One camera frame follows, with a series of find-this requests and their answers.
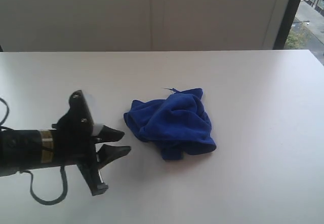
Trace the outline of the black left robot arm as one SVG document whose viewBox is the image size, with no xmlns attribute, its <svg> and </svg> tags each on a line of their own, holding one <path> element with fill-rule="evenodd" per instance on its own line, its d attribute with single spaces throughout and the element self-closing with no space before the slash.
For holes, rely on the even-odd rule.
<svg viewBox="0 0 324 224">
<path fill-rule="evenodd" d="M 108 190 L 100 170 L 126 156 L 130 146 L 112 146 L 124 132 L 93 121 L 90 107 L 82 90 L 74 91 L 68 100 L 69 110 L 48 130 L 14 130 L 1 126 L 1 176 L 17 172 L 31 174 L 32 169 L 59 167 L 62 194 L 55 200 L 32 197 L 43 205 L 63 201 L 68 192 L 65 167 L 76 165 L 93 196 Z"/>
</svg>

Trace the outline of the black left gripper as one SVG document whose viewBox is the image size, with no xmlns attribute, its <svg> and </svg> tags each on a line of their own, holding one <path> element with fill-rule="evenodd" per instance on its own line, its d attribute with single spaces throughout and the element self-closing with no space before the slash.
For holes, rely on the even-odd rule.
<svg viewBox="0 0 324 224">
<path fill-rule="evenodd" d="M 97 143 L 120 141 L 125 133 L 94 122 L 83 90 L 74 91 L 68 104 L 67 113 L 52 127 L 63 137 L 66 163 L 78 167 L 92 196 L 101 195 L 108 190 L 108 185 L 103 181 L 100 169 L 128 155 L 131 147 L 103 144 L 96 151 Z"/>
</svg>

